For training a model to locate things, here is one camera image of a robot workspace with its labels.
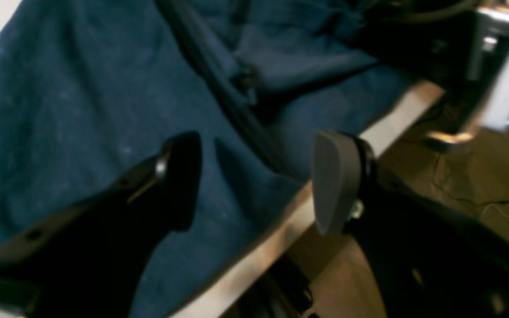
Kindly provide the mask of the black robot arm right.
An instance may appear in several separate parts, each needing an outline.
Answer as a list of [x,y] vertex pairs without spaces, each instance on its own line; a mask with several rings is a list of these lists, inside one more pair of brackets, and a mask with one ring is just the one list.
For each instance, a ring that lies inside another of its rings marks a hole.
[[509,0],[364,0],[368,51],[444,90],[450,119],[422,142],[463,148],[509,129]]

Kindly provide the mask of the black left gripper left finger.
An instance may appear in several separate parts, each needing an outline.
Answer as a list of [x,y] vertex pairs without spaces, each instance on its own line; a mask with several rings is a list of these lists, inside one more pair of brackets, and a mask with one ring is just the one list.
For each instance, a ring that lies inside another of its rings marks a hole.
[[109,189],[0,246],[0,310],[21,318],[126,318],[158,244],[193,222],[201,179],[196,131]]

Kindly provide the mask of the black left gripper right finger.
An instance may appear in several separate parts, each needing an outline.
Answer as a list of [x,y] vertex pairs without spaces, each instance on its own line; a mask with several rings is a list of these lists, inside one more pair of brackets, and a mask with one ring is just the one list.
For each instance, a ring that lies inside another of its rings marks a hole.
[[318,132],[311,182],[319,233],[355,238],[388,317],[509,318],[509,243],[378,170],[370,143]]

